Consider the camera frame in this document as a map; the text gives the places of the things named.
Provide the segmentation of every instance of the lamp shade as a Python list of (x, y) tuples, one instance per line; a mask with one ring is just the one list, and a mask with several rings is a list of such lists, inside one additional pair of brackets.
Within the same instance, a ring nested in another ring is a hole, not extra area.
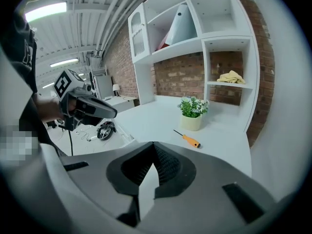
[(119, 85), (118, 84), (114, 84), (113, 85), (113, 91), (117, 91), (120, 90)]

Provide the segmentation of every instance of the fluorescent light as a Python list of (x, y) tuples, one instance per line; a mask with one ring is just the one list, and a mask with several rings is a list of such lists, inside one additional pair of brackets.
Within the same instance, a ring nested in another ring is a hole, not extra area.
[(46, 87), (52, 86), (53, 84), (54, 84), (54, 82), (52, 82), (52, 83), (50, 83), (50, 84), (48, 84), (48, 85), (45, 85), (45, 86), (42, 87), (42, 88), (46, 88)]
[(61, 61), (61, 62), (57, 62), (57, 63), (51, 64), (50, 67), (54, 68), (56, 66), (60, 66), (60, 65), (63, 65), (63, 64), (71, 63), (71, 62), (78, 62), (78, 61), (79, 61), (78, 58), (74, 58), (74, 59), (70, 59), (70, 60), (64, 60), (64, 61)]
[(43, 18), (45, 16), (53, 15), (56, 13), (66, 12), (67, 5), (66, 2), (60, 2), (55, 4), (50, 4), (25, 14), (26, 20), (28, 22), (36, 20), (38, 18)]

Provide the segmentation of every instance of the white shelving unit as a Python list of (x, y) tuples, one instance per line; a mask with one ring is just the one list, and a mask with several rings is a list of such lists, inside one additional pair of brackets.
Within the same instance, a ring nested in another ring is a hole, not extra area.
[[(194, 37), (156, 51), (168, 33), (180, 4), (188, 6), (196, 29)], [(132, 60), (135, 65), (140, 104), (155, 101), (151, 66), (159, 61), (204, 53), (205, 90), (209, 100), (212, 85), (242, 89), (239, 106), (211, 102), (206, 121), (213, 126), (245, 133), (254, 113), (259, 89), (259, 54), (253, 28), (239, 0), (147, 0), (129, 17)], [(240, 51), (246, 84), (210, 79), (210, 53)]]

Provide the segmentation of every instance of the cabinet door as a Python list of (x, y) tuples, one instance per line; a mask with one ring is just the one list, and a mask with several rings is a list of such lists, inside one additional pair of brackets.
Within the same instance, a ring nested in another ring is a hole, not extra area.
[(135, 63), (151, 54), (143, 3), (129, 16), (128, 26), (132, 62)]

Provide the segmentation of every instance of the floor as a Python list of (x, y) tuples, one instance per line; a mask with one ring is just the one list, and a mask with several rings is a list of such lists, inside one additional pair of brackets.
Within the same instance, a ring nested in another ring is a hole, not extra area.
[[(85, 126), (80, 125), (74, 131), (71, 132), (73, 141), (73, 153), (74, 155), (92, 154), (105, 152), (112, 149), (118, 149), (125, 143), (121, 135), (116, 132), (108, 140), (94, 139), (87, 141), (87, 138), (91, 138), (96, 135), (97, 126)], [(68, 156), (71, 156), (71, 147), (68, 131), (63, 131), (61, 128), (48, 129), (51, 140)]]

